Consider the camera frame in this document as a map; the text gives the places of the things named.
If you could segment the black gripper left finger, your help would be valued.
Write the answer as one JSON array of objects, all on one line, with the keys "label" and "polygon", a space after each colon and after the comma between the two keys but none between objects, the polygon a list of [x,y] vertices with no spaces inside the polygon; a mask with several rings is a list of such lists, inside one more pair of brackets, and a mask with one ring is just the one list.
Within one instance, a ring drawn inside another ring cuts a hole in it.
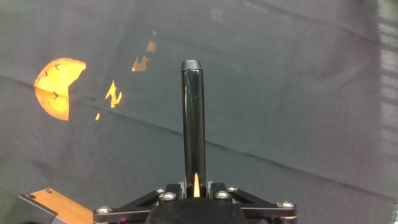
[{"label": "black gripper left finger", "polygon": [[186,197],[184,182],[168,184],[164,189],[156,189],[119,208],[98,207],[93,212],[93,223],[124,224],[144,223],[156,206]]}]

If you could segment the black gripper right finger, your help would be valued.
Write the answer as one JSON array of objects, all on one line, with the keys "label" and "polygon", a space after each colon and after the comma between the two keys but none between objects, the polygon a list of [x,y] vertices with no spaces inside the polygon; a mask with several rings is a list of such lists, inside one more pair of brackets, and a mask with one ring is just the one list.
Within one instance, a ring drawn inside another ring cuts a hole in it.
[{"label": "black gripper right finger", "polygon": [[297,206],[292,202],[271,203],[237,187],[226,187],[221,182],[207,182],[206,190],[208,198],[236,205],[252,223],[264,220],[270,224],[297,224]]}]

